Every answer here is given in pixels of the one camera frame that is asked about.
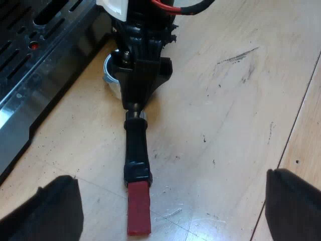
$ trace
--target red light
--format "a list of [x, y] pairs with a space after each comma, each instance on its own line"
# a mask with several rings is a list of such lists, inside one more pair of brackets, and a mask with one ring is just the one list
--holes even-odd
[[37, 42], [31, 42], [31, 43], [29, 44], [29, 48], [30, 48], [31, 50], [36, 50], [36, 49], [38, 49], [38, 47], [39, 47], [39, 44], [38, 44]]

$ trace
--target metal tray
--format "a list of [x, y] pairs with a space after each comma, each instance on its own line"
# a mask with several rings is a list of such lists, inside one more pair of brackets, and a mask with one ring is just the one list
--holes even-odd
[[0, 0], [0, 184], [110, 24], [96, 0]]

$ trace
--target black handle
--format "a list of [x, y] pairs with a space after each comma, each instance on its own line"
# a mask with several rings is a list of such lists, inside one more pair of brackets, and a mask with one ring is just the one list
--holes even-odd
[[124, 180], [126, 186], [131, 182], [148, 181], [152, 183], [150, 172], [146, 129], [147, 121], [140, 117], [128, 118], [124, 127], [126, 129], [126, 157], [124, 166]]

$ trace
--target black tube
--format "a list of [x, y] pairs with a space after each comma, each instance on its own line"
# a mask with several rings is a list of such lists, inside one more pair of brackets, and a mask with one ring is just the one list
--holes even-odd
[[129, 117], [127, 113], [124, 127], [126, 129], [126, 157], [124, 180], [126, 186], [131, 182], [152, 182], [149, 167], [146, 129], [147, 121], [139, 117]]
[[198, 4], [189, 6], [189, 7], [182, 7], [181, 14], [182, 15], [196, 15], [200, 12], [207, 9], [215, 0], [203, 0]]

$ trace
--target screw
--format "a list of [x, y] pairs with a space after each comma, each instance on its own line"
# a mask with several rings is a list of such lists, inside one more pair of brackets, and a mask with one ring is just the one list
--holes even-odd
[[113, 34], [116, 34], [116, 33], [117, 33], [117, 28], [112, 27], [112, 28], [111, 28], [111, 32], [112, 32]]
[[126, 50], [122, 55], [122, 62], [123, 64], [127, 65], [130, 63], [130, 52]]
[[126, 50], [126, 51], [124, 52], [123, 58], [124, 58], [124, 60], [126, 60], [126, 61], [128, 61], [128, 60], [130, 59], [130, 53], [129, 53], [128, 50]]

